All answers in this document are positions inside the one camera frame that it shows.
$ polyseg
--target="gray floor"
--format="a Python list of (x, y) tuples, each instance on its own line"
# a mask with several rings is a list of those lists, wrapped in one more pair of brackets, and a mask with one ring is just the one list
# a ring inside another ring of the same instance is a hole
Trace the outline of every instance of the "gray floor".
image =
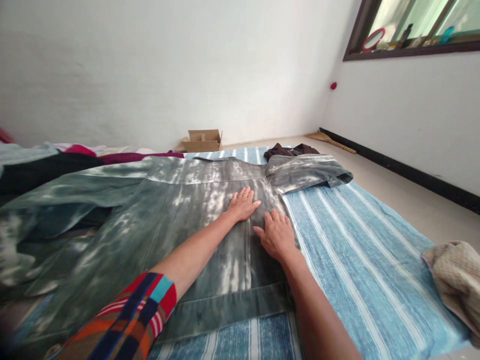
[[(310, 145), (322, 154), (331, 154), (353, 173), (365, 190), (390, 206), (435, 244), (466, 241), (480, 253), (480, 215), (475, 214), (367, 159), (328, 143), (303, 136), (263, 140), (224, 146), (225, 150), (243, 147)], [(437, 360), (480, 359), (480, 351), (465, 348)]]

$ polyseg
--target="black cloth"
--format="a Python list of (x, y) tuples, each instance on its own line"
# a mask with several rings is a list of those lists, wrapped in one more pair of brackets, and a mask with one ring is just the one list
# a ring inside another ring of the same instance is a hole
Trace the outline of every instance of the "black cloth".
[(5, 165), (0, 177), (0, 196), (10, 200), (65, 174), (103, 166), (97, 157), (60, 152), (40, 160)]
[(320, 154), (320, 153), (313, 147), (305, 145), (303, 143), (295, 146), (294, 148), (291, 148), (291, 147), (282, 147), (282, 145), (280, 145), (277, 142), (274, 147), (272, 147), (270, 150), (265, 151), (263, 156), (266, 157), (268, 161), (273, 155), (298, 156), (303, 154)]

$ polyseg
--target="windowsill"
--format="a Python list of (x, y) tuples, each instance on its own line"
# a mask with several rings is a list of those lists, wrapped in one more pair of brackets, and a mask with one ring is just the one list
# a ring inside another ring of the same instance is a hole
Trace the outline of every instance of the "windowsill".
[(454, 42), (445, 45), (403, 48), (378, 52), (345, 54), (343, 61), (359, 61), (371, 59), (403, 58), (436, 54), (462, 53), (480, 51), (480, 40), (469, 42)]

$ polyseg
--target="white wall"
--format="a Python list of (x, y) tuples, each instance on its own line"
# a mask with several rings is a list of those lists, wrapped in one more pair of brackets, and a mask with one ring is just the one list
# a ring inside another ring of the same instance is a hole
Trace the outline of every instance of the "white wall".
[(480, 53), (351, 61), (321, 126), (480, 196)]
[(158, 151), (315, 131), (350, 0), (3, 0), (0, 126)]

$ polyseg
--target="window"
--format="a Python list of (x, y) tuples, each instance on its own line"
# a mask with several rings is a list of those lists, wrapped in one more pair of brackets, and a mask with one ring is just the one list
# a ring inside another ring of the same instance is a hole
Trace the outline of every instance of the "window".
[(480, 0), (363, 0), (343, 61), (480, 50)]

